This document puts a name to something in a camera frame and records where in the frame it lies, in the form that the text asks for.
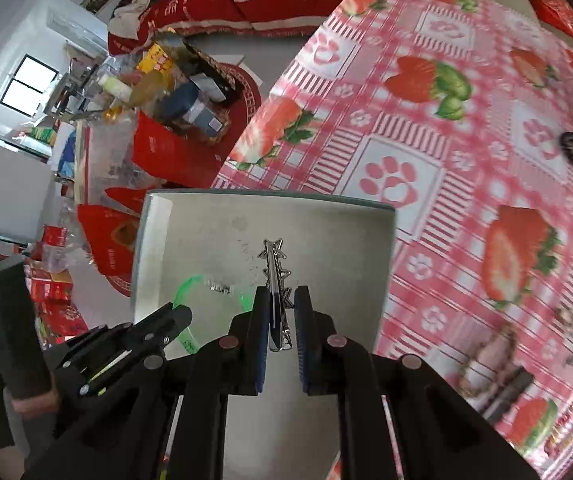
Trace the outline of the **person's left hand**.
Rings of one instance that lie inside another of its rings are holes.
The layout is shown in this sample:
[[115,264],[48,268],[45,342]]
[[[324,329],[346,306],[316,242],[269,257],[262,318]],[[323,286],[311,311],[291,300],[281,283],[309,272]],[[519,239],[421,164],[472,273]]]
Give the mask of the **person's left hand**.
[[60,396],[55,389],[26,399],[11,398],[14,412],[24,419],[30,419],[43,414],[56,413],[60,406]]

